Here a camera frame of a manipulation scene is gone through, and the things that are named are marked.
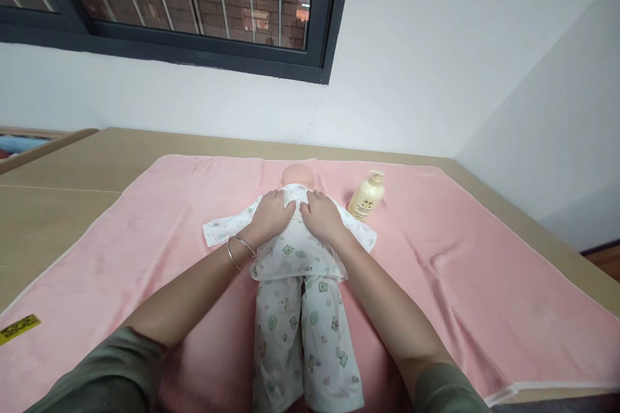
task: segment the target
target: yellow sticker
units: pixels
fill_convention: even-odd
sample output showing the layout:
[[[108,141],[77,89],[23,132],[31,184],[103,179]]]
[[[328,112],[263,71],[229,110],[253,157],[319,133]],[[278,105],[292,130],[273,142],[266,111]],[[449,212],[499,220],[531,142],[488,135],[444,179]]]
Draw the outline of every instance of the yellow sticker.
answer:
[[[0,345],[9,342],[11,339],[23,334],[28,329],[34,328],[40,323],[39,318],[35,315],[30,315],[24,319],[20,319],[17,323],[11,324],[9,327],[5,327],[0,330]]]

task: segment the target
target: window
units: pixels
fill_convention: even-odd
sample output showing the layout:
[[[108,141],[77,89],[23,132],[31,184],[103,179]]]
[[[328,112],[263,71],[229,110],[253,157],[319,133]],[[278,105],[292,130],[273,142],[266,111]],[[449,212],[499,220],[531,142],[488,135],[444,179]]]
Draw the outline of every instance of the window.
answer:
[[[0,0],[0,41],[327,84],[344,0]]]

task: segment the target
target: doll head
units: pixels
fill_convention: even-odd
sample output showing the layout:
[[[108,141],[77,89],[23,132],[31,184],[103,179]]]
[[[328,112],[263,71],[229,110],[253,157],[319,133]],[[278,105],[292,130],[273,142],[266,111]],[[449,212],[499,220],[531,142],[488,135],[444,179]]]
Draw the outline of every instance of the doll head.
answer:
[[[288,184],[301,184],[312,190],[315,187],[315,174],[306,165],[289,165],[282,173],[282,186]]]

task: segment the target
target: woman's hand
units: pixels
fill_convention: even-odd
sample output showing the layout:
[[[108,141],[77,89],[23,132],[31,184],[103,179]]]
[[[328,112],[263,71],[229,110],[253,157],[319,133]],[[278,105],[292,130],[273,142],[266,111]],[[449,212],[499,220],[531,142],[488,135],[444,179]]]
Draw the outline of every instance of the woman's hand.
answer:
[[[272,237],[281,233],[295,213],[296,202],[284,208],[284,191],[271,190],[261,199],[252,222],[239,233],[255,250]]]
[[[308,192],[308,203],[302,203],[300,211],[305,226],[324,244],[333,245],[348,232],[336,204],[323,192]]]

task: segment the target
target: baby pants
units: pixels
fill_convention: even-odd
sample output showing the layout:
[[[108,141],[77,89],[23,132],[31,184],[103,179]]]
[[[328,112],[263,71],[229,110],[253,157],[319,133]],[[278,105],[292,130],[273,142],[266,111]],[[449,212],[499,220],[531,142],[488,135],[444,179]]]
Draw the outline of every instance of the baby pants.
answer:
[[[307,276],[261,281],[256,298],[253,392],[254,411],[260,413],[286,411],[302,394],[306,405],[317,412],[344,413],[364,406],[360,372],[335,279]]]

